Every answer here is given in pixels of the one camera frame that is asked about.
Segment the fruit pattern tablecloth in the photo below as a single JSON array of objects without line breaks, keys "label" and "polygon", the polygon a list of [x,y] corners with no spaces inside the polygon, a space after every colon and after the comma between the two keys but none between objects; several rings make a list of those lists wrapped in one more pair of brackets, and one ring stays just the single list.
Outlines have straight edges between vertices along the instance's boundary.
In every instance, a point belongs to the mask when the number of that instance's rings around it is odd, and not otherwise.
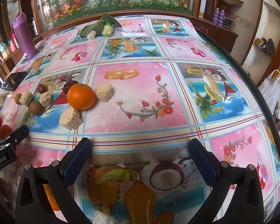
[{"label": "fruit pattern tablecloth", "polygon": [[[82,138],[93,144],[68,190],[93,223],[187,223],[212,188],[188,153],[198,139],[219,161],[255,166],[268,222],[280,203],[280,158],[272,132],[249,85],[186,18],[118,17],[109,38],[89,41],[74,26],[37,43],[31,60],[13,72],[28,75],[14,92],[0,90],[0,118],[29,136],[16,147],[17,159],[0,171],[4,208],[14,217],[25,165],[60,161]],[[72,108],[62,92],[69,80],[90,86],[110,83],[113,96],[78,110],[75,130],[59,124]],[[29,91],[32,101],[44,84],[52,102],[34,116],[14,97]]]}]

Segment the beige sugarcane chunk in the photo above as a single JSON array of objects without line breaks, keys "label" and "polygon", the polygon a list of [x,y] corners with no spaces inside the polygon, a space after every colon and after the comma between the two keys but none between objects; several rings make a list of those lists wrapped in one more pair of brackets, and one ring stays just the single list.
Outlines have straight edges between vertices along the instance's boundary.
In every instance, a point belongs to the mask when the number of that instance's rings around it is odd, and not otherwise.
[{"label": "beige sugarcane chunk", "polygon": [[75,130],[83,123],[78,110],[74,108],[67,108],[62,112],[59,119],[59,124],[69,130]]},{"label": "beige sugarcane chunk", "polygon": [[43,107],[50,106],[52,102],[51,94],[48,91],[43,93],[39,99],[39,102]]},{"label": "beige sugarcane chunk", "polygon": [[32,102],[34,96],[29,91],[24,91],[19,99],[19,103],[24,105],[25,107],[29,107],[30,103]]},{"label": "beige sugarcane chunk", "polygon": [[106,103],[113,96],[114,90],[110,83],[101,83],[94,92],[98,100]]}]

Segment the brown longan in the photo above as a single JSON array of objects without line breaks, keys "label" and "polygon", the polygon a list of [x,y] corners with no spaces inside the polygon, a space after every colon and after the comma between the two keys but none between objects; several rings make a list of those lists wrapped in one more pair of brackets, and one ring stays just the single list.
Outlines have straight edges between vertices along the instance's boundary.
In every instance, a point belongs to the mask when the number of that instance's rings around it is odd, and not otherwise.
[{"label": "brown longan", "polygon": [[44,107],[39,101],[32,101],[29,105],[29,111],[34,116],[40,116],[44,113]]},{"label": "brown longan", "polygon": [[21,93],[16,94],[14,100],[17,105],[21,105],[20,99],[21,99]]}]

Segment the dark red wrinkled date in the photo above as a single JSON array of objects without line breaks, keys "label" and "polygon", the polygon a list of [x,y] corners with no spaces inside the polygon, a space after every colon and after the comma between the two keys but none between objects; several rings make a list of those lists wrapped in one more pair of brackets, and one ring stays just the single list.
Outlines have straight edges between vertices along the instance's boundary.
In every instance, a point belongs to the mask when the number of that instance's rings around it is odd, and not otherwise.
[{"label": "dark red wrinkled date", "polygon": [[65,93],[66,95],[68,94],[69,89],[73,86],[78,84],[78,81],[76,80],[69,80],[66,82],[63,86],[62,92]]}]

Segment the purple spray can pair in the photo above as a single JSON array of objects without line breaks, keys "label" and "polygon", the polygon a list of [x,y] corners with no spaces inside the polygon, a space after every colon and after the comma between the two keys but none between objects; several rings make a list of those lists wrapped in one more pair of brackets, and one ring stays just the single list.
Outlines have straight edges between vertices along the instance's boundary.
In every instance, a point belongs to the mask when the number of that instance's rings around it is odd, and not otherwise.
[{"label": "purple spray can pair", "polygon": [[225,19],[224,10],[220,10],[219,8],[216,8],[213,14],[212,23],[219,27],[222,27],[224,19]]}]

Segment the white plastic bag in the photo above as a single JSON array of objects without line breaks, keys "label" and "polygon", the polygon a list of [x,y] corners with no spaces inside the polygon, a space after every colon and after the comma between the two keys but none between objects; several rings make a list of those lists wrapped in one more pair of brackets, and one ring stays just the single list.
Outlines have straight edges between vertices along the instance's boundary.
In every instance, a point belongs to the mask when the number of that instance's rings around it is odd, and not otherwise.
[{"label": "white plastic bag", "polygon": [[274,70],[259,86],[259,91],[264,97],[271,114],[274,114],[280,95],[280,72]]}]

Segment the black smartphone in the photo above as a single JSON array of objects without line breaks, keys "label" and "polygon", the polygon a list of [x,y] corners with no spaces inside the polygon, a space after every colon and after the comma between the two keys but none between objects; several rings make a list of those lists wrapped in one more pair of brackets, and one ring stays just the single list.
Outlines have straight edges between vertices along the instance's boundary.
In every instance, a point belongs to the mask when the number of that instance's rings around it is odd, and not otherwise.
[{"label": "black smartphone", "polygon": [[15,91],[27,75],[27,71],[11,73],[2,84],[1,88],[7,91]]}]

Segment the large orange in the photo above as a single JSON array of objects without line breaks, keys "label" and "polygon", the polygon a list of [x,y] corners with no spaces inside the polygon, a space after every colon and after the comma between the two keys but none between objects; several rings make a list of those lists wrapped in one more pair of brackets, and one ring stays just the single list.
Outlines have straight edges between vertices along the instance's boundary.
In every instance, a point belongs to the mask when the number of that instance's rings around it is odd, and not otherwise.
[{"label": "large orange", "polygon": [[87,110],[95,102],[94,90],[86,84],[75,84],[68,90],[67,101],[76,110]]}]

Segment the small orange tangerine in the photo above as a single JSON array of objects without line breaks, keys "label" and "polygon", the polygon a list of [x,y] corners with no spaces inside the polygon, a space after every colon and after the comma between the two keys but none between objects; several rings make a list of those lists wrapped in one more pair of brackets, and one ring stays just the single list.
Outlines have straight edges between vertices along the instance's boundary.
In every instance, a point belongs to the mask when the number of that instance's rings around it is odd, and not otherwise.
[{"label": "small orange tangerine", "polygon": [[11,134],[13,129],[9,125],[2,125],[0,127],[0,139],[3,140],[5,137],[7,137],[9,134]]}]

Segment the green leaf wrapped vegetable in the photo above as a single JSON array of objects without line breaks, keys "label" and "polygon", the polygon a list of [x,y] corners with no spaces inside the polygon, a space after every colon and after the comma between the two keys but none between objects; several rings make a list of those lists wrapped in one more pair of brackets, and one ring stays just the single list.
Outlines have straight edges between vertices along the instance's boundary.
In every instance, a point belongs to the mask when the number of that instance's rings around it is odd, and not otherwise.
[{"label": "green leaf wrapped vegetable", "polygon": [[115,28],[121,27],[122,25],[114,17],[109,14],[104,14],[99,21],[85,26],[80,32],[80,37],[86,38],[92,31],[95,31],[96,35],[109,37]]}]

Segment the brown longan front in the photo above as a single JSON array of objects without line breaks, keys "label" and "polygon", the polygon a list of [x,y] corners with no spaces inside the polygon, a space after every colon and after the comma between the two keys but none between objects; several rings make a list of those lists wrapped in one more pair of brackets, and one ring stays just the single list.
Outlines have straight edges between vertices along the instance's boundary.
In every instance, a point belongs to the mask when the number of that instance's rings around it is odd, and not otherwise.
[{"label": "brown longan front", "polygon": [[29,111],[34,116],[40,116],[44,113],[44,107],[39,101],[32,101],[29,105]]}]

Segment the smooth red jujube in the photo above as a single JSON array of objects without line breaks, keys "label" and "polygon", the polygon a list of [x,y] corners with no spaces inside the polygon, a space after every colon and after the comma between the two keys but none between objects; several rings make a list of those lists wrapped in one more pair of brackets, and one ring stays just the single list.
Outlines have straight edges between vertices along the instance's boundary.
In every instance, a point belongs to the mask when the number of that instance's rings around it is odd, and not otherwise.
[{"label": "smooth red jujube", "polygon": [[44,84],[39,84],[37,86],[37,91],[40,94],[46,93],[47,92],[47,86],[45,86]]}]

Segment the purple thermos bottle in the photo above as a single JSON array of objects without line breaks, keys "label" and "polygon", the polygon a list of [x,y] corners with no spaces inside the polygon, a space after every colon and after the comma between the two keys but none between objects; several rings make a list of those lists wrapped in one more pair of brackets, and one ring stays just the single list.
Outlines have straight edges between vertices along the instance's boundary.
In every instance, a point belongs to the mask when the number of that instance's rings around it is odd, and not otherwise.
[{"label": "purple thermos bottle", "polygon": [[29,32],[25,13],[20,13],[20,15],[14,19],[12,25],[16,39],[18,40],[23,54],[25,54],[26,60],[32,59],[37,54],[37,50]]}]

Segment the beige sugarcane chunk front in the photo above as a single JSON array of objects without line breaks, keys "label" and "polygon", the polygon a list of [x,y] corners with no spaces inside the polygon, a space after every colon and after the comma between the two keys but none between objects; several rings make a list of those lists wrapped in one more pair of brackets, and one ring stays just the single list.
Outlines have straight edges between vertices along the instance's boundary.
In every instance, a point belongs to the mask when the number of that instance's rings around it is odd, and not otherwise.
[{"label": "beige sugarcane chunk front", "polygon": [[75,130],[83,123],[78,110],[74,108],[67,108],[62,112],[59,119],[59,124],[69,130]]}]

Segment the brown longan back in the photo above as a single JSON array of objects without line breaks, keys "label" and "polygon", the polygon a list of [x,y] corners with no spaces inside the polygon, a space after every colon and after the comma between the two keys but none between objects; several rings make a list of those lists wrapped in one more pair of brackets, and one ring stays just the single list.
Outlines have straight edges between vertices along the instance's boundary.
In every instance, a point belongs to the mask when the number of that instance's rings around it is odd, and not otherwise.
[{"label": "brown longan back", "polygon": [[21,99],[21,93],[16,94],[14,100],[17,105],[21,105],[20,99]]}]

